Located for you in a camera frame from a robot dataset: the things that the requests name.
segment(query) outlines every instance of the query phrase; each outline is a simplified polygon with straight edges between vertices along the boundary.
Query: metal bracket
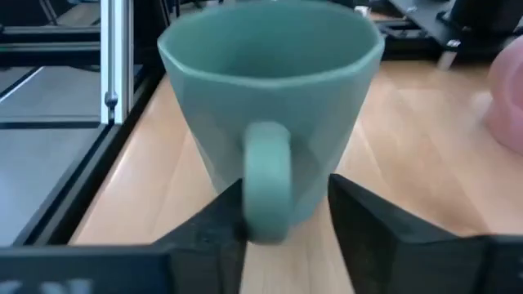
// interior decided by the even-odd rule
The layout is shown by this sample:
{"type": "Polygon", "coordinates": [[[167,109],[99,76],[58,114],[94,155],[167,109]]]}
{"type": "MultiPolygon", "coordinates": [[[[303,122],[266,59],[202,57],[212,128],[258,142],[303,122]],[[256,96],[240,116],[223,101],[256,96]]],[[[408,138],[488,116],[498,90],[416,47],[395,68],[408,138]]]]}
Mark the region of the metal bracket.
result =
{"type": "Polygon", "coordinates": [[[101,123],[122,124],[132,108],[133,1],[101,0],[101,123]]]}

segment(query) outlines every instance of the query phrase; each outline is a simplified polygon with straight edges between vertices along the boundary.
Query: wooden surface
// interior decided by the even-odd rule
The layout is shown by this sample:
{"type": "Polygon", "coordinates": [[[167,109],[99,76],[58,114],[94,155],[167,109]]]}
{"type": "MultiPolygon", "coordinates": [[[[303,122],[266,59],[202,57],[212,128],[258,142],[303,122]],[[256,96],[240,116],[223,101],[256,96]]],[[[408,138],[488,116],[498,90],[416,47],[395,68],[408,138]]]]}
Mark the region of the wooden surface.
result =
{"type": "MultiPolygon", "coordinates": [[[[486,73],[383,63],[337,172],[456,234],[523,233],[523,158],[482,125],[486,73]]],[[[151,243],[213,197],[164,80],[73,243],[151,243]]],[[[249,245],[242,293],[352,293],[326,202],[285,244],[249,245]]]]}

